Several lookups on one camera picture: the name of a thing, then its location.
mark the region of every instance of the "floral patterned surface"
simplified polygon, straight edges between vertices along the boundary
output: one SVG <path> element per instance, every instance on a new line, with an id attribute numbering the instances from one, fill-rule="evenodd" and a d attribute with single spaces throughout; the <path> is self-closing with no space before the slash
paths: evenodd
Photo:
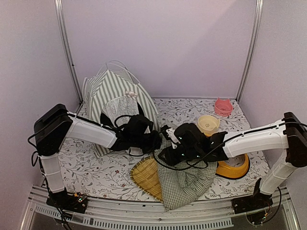
<path id="1" fill-rule="evenodd" d="M 250 126 L 236 101 L 231 101 L 234 110 L 229 117 L 220 117 L 214 112 L 214 101 L 209 99 L 154 99 L 159 111 L 159 121 L 168 120 L 175 125 L 197 122 L 201 115 L 213 115 L 221 119 L 219 131 L 240 131 Z M 79 113 L 86 116 L 83 107 Z M 249 153 L 250 170 L 238 180 L 217 176 L 209 191 L 200 200 L 218 199 L 250 194 L 259 177 L 269 170 L 262 152 Z M 139 189 L 130 179 L 130 170 L 144 157 L 131 157 L 125 151 L 110 153 L 97 159 L 90 142 L 67 138 L 59 153 L 64 184 L 70 192 L 87 193 L 90 196 L 113 199 L 155 201 Z M 240 165 L 242 157 L 228 161 Z"/>

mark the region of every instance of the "checkered cloth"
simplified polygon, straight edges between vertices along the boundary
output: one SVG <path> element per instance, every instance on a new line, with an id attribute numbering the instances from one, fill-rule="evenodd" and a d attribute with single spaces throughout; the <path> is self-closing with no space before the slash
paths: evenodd
<path id="1" fill-rule="evenodd" d="M 176 128 L 171 123 L 166 123 L 166 125 Z M 165 163 L 158 159 L 158 154 L 169 146 L 171 146 L 171 141 L 162 137 L 161 148 L 154 152 L 155 158 L 164 165 Z M 185 162 L 176 165 L 177 168 L 186 168 L 188 166 Z M 204 168 L 206 164 L 201 161 L 196 167 Z M 165 210 L 174 210 L 190 204 L 206 193 L 213 183 L 216 168 L 216 162 L 208 163 L 208 167 L 205 169 L 190 168 L 184 171 L 171 170 L 158 164 L 158 175 Z"/>

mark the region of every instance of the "white wall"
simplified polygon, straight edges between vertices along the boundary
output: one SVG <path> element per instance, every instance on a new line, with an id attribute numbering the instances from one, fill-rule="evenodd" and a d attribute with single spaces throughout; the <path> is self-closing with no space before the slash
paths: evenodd
<path id="1" fill-rule="evenodd" d="M 34 122 L 57 103 L 78 101 L 60 39 L 54 1 L 1 1 L 0 229 L 16 230 L 32 184 Z"/>
<path id="2" fill-rule="evenodd" d="M 234 98 L 241 80 L 254 0 L 66 0 L 80 82 L 120 60 L 151 96 Z"/>
<path id="3" fill-rule="evenodd" d="M 259 37 L 241 101 L 253 127 L 293 112 L 307 123 L 307 1 L 266 0 Z M 266 154 L 270 165 L 279 153 Z M 287 181 L 301 228 L 307 229 L 307 168 Z"/>

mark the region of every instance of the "pink pet bowl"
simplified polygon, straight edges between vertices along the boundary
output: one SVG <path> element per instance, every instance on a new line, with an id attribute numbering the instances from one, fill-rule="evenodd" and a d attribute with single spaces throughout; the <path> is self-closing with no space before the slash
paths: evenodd
<path id="1" fill-rule="evenodd" d="M 221 100 L 218 98 L 214 105 L 215 112 L 220 116 L 229 116 L 233 110 L 233 106 L 229 99 Z"/>

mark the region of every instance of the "striped tent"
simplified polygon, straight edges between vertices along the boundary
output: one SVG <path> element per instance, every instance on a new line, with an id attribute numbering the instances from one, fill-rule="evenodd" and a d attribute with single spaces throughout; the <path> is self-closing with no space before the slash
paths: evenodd
<path id="1" fill-rule="evenodd" d="M 121 70 L 110 70 L 109 65 L 120 67 Z M 92 78 L 85 78 L 83 82 L 83 100 L 86 105 L 86 114 L 90 120 L 100 123 L 100 115 L 113 99 L 125 97 L 126 91 L 137 93 L 135 98 L 141 106 L 145 117 L 153 121 L 154 129 L 158 130 L 158 111 L 148 92 L 140 82 L 127 70 L 117 64 L 108 62 L 106 70 Z M 97 158 L 109 153 L 110 150 L 95 144 L 95 156 Z"/>

